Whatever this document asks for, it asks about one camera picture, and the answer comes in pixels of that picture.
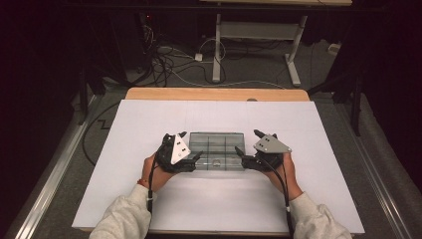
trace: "person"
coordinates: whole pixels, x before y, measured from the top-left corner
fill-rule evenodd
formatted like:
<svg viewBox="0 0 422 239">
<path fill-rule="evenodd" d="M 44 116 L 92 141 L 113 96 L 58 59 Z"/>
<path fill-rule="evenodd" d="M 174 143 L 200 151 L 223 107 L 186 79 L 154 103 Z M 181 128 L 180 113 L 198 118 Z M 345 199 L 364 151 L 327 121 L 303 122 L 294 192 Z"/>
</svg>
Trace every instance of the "person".
<svg viewBox="0 0 422 239">
<path fill-rule="evenodd" d="M 142 177 L 129 196 L 118 197 L 105 211 L 103 219 L 91 233 L 91 239 L 144 238 L 148 232 L 151 214 L 146 208 L 149 182 L 147 180 L 154 155 L 144 161 Z M 325 205 L 316 205 L 296 180 L 295 165 L 290 153 L 283 154 L 284 168 L 277 168 L 282 180 L 288 184 L 289 201 L 293 219 L 296 221 L 295 238 L 351 238 L 348 230 L 334 220 Z M 282 184 L 274 172 L 263 172 L 283 192 Z M 158 191 L 175 174 L 155 168 L 152 191 Z"/>
</svg>

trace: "white sleeve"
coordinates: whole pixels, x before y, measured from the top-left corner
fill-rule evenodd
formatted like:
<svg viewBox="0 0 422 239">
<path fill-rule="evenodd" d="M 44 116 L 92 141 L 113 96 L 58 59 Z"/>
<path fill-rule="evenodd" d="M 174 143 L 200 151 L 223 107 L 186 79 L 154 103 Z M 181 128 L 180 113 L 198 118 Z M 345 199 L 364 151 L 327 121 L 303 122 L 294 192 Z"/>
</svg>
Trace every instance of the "white sleeve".
<svg viewBox="0 0 422 239">
<path fill-rule="evenodd" d="M 325 205 L 315 203 L 304 192 L 290 201 L 296 221 L 295 238 L 350 238 L 348 230 L 334 220 Z"/>
<path fill-rule="evenodd" d="M 137 184 L 128 197 L 118 197 L 105 211 L 90 239 L 144 238 L 151 220 L 146 209 L 147 195 L 148 189 Z"/>
</svg>

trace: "black cable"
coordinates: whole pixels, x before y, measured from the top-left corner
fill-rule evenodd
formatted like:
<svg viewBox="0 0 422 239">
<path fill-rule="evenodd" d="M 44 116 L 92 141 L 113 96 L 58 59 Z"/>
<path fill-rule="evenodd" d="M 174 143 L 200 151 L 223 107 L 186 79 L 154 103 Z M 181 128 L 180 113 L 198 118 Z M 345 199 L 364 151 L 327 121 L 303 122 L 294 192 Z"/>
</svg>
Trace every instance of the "black cable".
<svg viewBox="0 0 422 239">
<path fill-rule="evenodd" d="M 157 157 L 158 157 L 158 152 L 161 151 L 161 149 L 164 147 L 164 144 L 162 144 L 157 152 L 155 153 L 155 157 L 154 157 L 154 161 L 152 162 L 152 166 L 151 166 L 151 171 L 149 172 L 149 177 L 148 177 L 148 198 L 146 198 L 147 202 L 146 202 L 146 208 L 148 209 L 148 211 L 151 213 L 152 215 L 152 200 L 153 200 L 153 192 L 152 192 L 152 178 L 154 175 L 154 170 L 155 168 L 157 168 L 158 166 L 155 166 L 155 163 L 157 162 Z"/>
<path fill-rule="evenodd" d="M 111 106 L 107 107 L 105 110 L 103 110 L 93 121 L 90 122 L 90 124 L 87 126 L 83 136 L 82 136 L 82 150 L 84 152 L 85 157 L 87 158 L 88 162 L 92 165 L 92 166 L 96 166 L 96 164 L 94 163 L 94 161 L 90 158 L 90 156 L 87 153 L 87 149 L 85 147 L 85 139 L 87 137 L 88 131 L 90 130 L 90 128 L 93 126 L 93 124 L 104 114 L 106 113 L 108 110 L 110 110 L 111 108 L 118 106 L 120 104 L 120 102 L 114 103 Z"/>
<path fill-rule="evenodd" d="M 259 158 L 259 160 L 262 161 L 262 162 L 264 162 L 276 174 L 277 178 L 280 180 L 280 183 L 282 184 L 283 192 L 284 192 L 284 195 L 285 195 L 286 217 L 287 217 L 287 221 L 288 221 L 289 234 L 290 234 L 291 238 L 294 238 L 295 229 L 293 228 L 292 215 L 291 215 L 291 212 L 290 212 L 289 191 L 288 191 L 288 184 L 287 184 L 285 166 L 282 163 L 283 171 L 285 173 L 286 183 L 283 182 L 282 177 L 280 176 L 280 174 L 267 161 L 265 161 L 262 158 Z"/>
</svg>

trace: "wooden table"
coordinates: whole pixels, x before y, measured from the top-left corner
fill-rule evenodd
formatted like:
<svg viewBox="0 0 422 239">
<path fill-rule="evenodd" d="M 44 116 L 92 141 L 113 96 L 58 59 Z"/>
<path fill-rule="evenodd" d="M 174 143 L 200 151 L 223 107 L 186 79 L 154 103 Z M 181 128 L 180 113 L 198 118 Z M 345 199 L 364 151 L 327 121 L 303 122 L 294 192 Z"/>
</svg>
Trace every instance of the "wooden table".
<svg viewBox="0 0 422 239">
<path fill-rule="evenodd" d="M 126 100 L 308 102 L 303 90 L 132 88 Z"/>
<path fill-rule="evenodd" d="M 255 89 L 130 89 L 120 103 L 72 226 L 93 229 L 117 196 L 128 195 L 143 167 L 140 158 L 150 156 L 166 133 L 241 132 L 245 152 L 253 154 L 255 128 L 282 135 L 294 150 L 300 184 L 314 202 L 326 204 L 350 232 L 364 232 L 307 93 Z M 150 233 L 288 235 L 283 195 L 255 170 L 179 173 L 158 195 Z"/>
</svg>

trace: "white board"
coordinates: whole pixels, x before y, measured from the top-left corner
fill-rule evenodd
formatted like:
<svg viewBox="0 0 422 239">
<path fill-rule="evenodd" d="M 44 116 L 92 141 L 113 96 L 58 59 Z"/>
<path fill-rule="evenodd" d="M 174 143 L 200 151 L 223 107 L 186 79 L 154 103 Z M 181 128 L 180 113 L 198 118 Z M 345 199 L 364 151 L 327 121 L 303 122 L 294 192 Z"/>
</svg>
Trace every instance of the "white board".
<svg viewBox="0 0 422 239">
<path fill-rule="evenodd" d="M 246 153 L 253 130 L 276 133 L 293 150 L 302 190 L 325 204 L 351 233 L 363 227 L 313 102 L 122 101 L 73 227 L 94 228 L 106 208 L 130 194 L 143 160 L 166 133 L 242 132 Z M 153 204 L 150 230 L 288 232 L 283 195 L 260 172 L 199 171 L 174 176 Z"/>
</svg>

